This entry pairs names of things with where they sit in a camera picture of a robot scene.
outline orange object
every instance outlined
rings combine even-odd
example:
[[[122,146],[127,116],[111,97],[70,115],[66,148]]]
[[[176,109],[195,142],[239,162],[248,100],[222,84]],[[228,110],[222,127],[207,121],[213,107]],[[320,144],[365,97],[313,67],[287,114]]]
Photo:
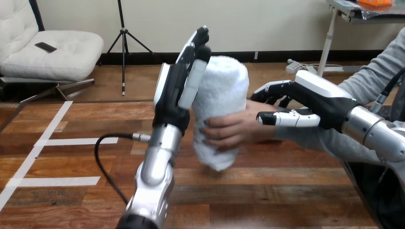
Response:
[[[358,1],[373,6],[392,6],[394,3],[394,0],[358,0]]]

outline black phone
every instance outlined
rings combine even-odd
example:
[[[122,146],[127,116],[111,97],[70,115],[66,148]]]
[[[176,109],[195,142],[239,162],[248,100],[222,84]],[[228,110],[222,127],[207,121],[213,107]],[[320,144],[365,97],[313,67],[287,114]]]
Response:
[[[47,53],[52,53],[53,51],[56,50],[56,48],[48,45],[47,43],[44,42],[40,42],[38,44],[35,44],[35,46],[37,46],[38,48],[45,50]]]

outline person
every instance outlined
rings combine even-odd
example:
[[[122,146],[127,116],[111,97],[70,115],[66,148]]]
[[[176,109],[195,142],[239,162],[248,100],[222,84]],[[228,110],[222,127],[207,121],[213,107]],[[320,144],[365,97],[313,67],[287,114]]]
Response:
[[[366,105],[375,101],[388,82],[404,67],[405,28],[380,55],[338,86]],[[256,121],[256,115],[261,111],[277,111],[277,107],[248,100],[244,111],[206,120],[207,127],[202,130],[206,143],[217,146],[219,151],[226,151],[269,139],[288,140],[306,149],[326,152],[342,161],[364,163],[358,184],[365,195],[369,195],[366,198],[370,200],[380,222],[387,229],[405,228],[404,191],[391,170],[385,176],[385,192],[377,187],[384,167],[375,151],[334,129],[261,125]],[[395,121],[394,124],[405,127],[404,122]]]

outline cable connector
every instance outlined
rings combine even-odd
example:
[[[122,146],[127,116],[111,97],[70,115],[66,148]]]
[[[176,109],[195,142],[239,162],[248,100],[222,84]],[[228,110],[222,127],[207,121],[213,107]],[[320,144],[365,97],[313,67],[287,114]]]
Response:
[[[132,135],[132,139],[138,140],[140,142],[149,142],[150,135],[134,133]]]
[[[370,112],[374,114],[378,114],[378,112],[381,110],[381,107],[383,106],[383,103],[386,101],[387,96],[380,94],[377,98],[377,100],[374,102],[374,105],[370,108]]]

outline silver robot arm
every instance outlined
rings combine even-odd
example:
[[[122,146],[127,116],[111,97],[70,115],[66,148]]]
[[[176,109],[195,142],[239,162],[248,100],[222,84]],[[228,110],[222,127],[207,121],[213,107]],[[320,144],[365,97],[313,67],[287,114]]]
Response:
[[[136,191],[117,229],[162,229],[174,187],[173,168],[190,120],[189,108],[211,57],[208,29],[199,28],[174,65],[163,64],[154,98],[155,117],[145,160],[135,175]]]
[[[282,97],[282,107],[296,100],[307,108],[260,112],[256,119],[264,125],[320,126],[346,134],[374,150],[381,162],[397,174],[405,189],[405,129],[368,111],[345,90],[308,71],[298,71],[295,81],[269,82],[250,99],[274,104]]]

